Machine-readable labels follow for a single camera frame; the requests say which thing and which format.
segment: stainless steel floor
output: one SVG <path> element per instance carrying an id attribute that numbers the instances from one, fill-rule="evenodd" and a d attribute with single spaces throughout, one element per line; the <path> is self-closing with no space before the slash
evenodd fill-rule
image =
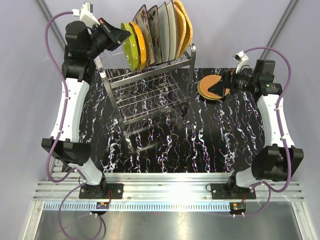
<path id="1" fill-rule="evenodd" d="M 247 212 L 259 209 L 248 203 Z M 62 224 L 72 223 L 84 212 L 62 212 Z M 103 215 L 106 233 L 98 240 L 302 240 L 289 203 L 271 202 L 261 213 L 232 218 L 213 212 L 126 212 L 110 211 Z M 98 231 L 99 221 L 85 217 L 67 227 L 76 239 L 90 239 Z M 36 240 L 67 239 L 60 231 L 57 211 L 43 211 Z"/>

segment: black marble surface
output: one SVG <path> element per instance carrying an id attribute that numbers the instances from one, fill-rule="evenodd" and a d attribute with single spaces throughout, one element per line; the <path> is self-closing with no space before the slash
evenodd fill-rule
<path id="1" fill-rule="evenodd" d="M 264 131 L 258 108 L 250 93 L 229 94 L 210 101 L 197 92 L 198 82 L 223 68 L 194 70 L 188 112 L 173 111 L 162 117 L 132 123 L 130 130 L 147 129 L 129 137 L 129 151 L 115 112 L 96 74 L 84 101 L 80 141 L 91 145 L 91 159 L 108 173 L 205 173 L 248 168 L 263 149 Z M 188 69 L 172 75 L 188 78 Z"/>

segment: yellow plate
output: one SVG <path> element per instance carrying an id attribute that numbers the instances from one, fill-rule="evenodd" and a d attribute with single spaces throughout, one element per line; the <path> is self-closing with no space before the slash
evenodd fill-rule
<path id="1" fill-rule="evenodd" d="M 183 4 L 181 3 L 180 0 L 174 0 L 174 5 L 183 13 L 185 21 L 186 21 L 186 33 L 185 33 L 185 37 L 183 40 L 183 44 L 182 44 L 182 48 L 179 54 L 179 58 L 182 56 L 182 54 L 188 49 L 191 41 L 192 41 L 192 37 L 193 37 L 193 28 L 192 28 L 192 24 L 191 21 L 187 15 L 187 12 L 183 6 Z"/>
<path id="2" fill-rule="evenodd" d="M 137 44 L 139 45 L 138 50 L 139 50 L 139 65 L 138 69 L 143 69 L 146 64 L 147 64 L 147 50 L 146 50 L 146 43 L 144 39 L 144 35 L 142 34 L 142 31 L 138 24 L 135 22 L 131 21 L 130 26 L 133 29 L 135 40 Z"/>
<path id="3" fill-rule="evenodd" d="M 186 32 L 187 32 L 187 22 L 184 14 L 174 5 L 175 15 L 176 15 L 176 25 L 178 28 L 178 47 L 176 51 L 175 59 L 179 58 L 180 52 L 182 50 L 182 45 L 184 43 Z"/>

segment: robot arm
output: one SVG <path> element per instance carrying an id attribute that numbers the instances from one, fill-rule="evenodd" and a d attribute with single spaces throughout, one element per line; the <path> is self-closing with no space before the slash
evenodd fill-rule
<path id="1" fill-rule="evenodd" d="M 67 46 L 64 50 L 62 73 L 68 88 L 68 101 L 62 132 L 53 150 L 53 157 L 71 168 L 81 170 L 86 177 L 86 185 L 94 188 L 97 196 L 102 196 L 107 191 L 106 180 L 103 173 L 90 158 L 90 145 L 79 142 L 80 118 L 85 97 L 95 76 L 95 62 L 98 65 L 100 75 L 104 73 L 99 54 L 104 50 L 113 51 L 117 49 L 131 34 L 128 31 L 113 27 L 103 18 L 96 19 L 92 10 L 93 5 L 89 2 L 85 2 L 81 10 L 74 9 L 73 15 L 78 16 L 80 21 L 73 21 L 65 28 Z M 50 151 L 60 132 L 59 127 L 65 107 L 65 95 L 65 88 L 62 85 L 56 123 L 50 138 L 43 138 L 41 143 L 47 152 Z"/>
<path id="2" fill-rule="evenodd" d="M 248 61 L 248 57 L 241 51 L 234 58 L 238 61 L 236 70 L 225 71 L 221 81 L 209 87 L 208 91 L 219 96 L 224 96 L 227 88 L 232 93 L 237 90 L 251 92 L 262 117 L 265 144 L 264 149 L 253 158 L 250 168 L 234 172 L 229 178 L 226 184 L 229 196 L 232 196 L 233 190 L 245 193 L 246 190 L 241 188 L 248 189 L 257 181 L 279 182 L 287 179 L 287 154 L 279 129 L 277 111 L 280 114 L 284 137 L 289 148 L 291 175 L 295 173 L 304 158 L 303 150 L 295 148 L 290 137 L 283 109 L 283 99 L 280 100 L 278 109 L 276 109 L 282 87 L 279 83 L 273 83 L 275 61 L 258 59 L 253 74 L 244 75 L 240 74 L 240 71 Z"/>

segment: white plate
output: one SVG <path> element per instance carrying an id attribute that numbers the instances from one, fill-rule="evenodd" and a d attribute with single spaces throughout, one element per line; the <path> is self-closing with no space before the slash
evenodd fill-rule
<path id="1" fill-rule="evenodd" d="M 177 45 L 178 45 L 178 28 L 177 28 L 177 17 L 174 7 L 174 2 L 171 0 L 166 4 L 166 8 L 169 16 L 170 26 L 170 55 L 169 61 L 176 59 Z"/>
<path id="2" fill-rule="evenodd" d="M 170 26 L 166 2 L 158 8 L 158 14 L 162 62 L 166 63 L 170 57 Z"/>

